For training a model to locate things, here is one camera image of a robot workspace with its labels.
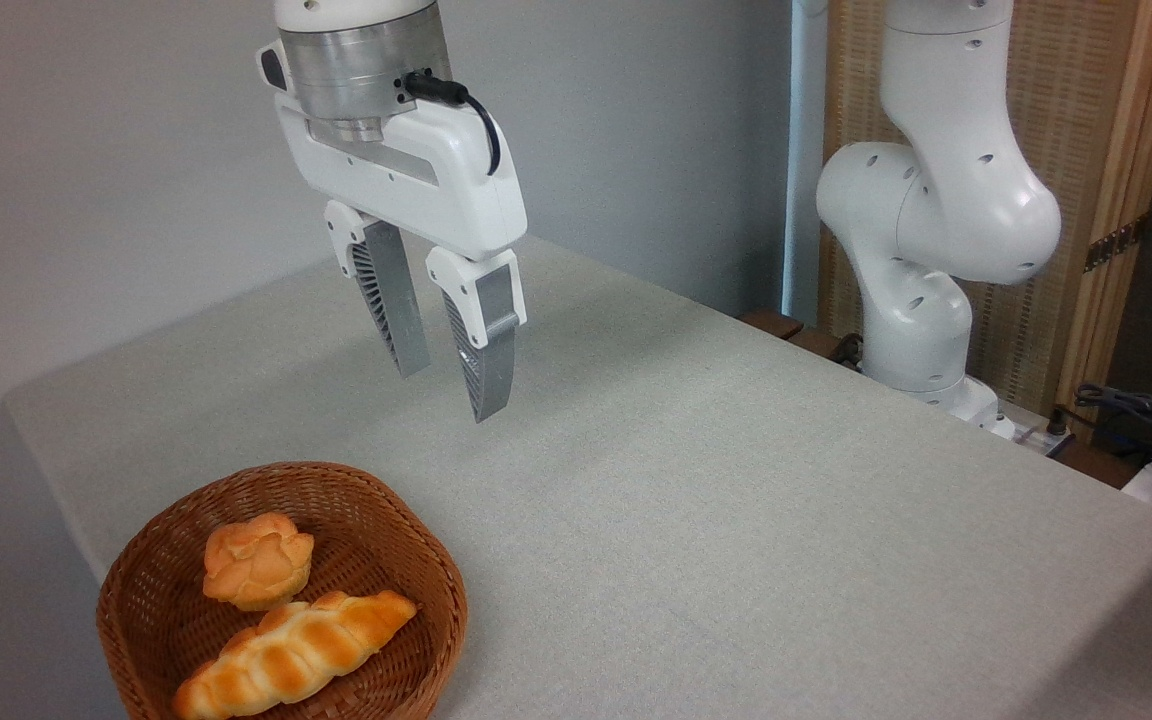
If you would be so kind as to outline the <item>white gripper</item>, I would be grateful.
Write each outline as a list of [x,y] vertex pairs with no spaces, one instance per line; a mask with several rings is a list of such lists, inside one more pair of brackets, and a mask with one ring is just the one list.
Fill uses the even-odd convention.
[[385,118],[314,118],[282,41],[262,47],[259,61],[294,164],[332,199],[324,220],[340,270],[361,288],[399,374],[430,364],[403,229],[438,245],[426,270],[442,291],[473,420],[498,414],[526,323],[517,256],[507,250],[526,233],[526,210],[503,129],[467,88],[429,68],[381,77]]

